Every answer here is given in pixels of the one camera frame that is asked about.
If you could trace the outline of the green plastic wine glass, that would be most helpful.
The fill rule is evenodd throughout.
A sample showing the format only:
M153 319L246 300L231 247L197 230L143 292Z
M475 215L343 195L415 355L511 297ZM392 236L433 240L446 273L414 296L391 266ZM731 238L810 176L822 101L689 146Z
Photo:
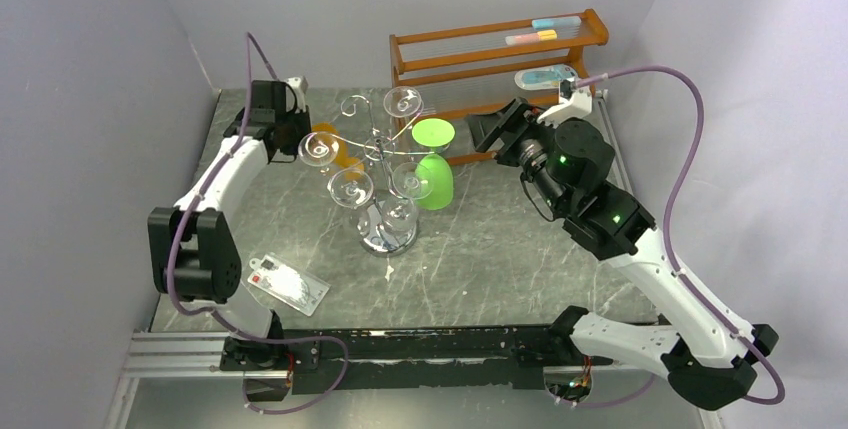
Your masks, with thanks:
M412 129L415 143L429 150L419 162L419 168L429 174L431 192L418 201L421 208L437 211L451 204L454 196L454 177L447 160L440 154L455 137L454 126L443 119L427 118L417 122Z

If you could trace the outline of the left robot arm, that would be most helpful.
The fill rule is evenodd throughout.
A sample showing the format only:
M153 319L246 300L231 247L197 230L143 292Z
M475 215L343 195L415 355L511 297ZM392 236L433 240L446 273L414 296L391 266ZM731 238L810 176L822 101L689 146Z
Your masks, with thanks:
M179 314L209 316L248 340L246 355L262 369L283 361L286 342L277 314L243 285L229 222L275 156L297 158L312 129L307 90L302 76L252 81L205 172L184 196L154 208L147 219L156 290Z

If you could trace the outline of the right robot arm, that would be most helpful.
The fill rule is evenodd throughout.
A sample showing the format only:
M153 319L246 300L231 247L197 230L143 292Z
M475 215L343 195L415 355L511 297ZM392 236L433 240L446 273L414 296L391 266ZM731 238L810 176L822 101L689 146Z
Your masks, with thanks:
M778 334L739 317L673 259L654 217L609 182L615 152L598 129L578 117L547 123L522 98L466 121L477 152L517 168L524 192L541 196L540 214L561 221L579 247L623 274L666 319L639 326L569 306L547 330L556 360L635 366L704 410L750 398Z

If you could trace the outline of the orange plastic wine glass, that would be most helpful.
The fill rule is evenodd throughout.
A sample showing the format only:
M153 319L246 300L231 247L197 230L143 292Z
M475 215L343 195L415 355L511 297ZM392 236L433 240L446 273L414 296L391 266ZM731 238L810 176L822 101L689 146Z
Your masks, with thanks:
M331 156L332 160L320 168L320 173L330 177L342 169L355 168L365 170L364 163L351 155L346 142L338 138L338 131L329 123L313 126L315 135L308 143L309 154L323 162Z

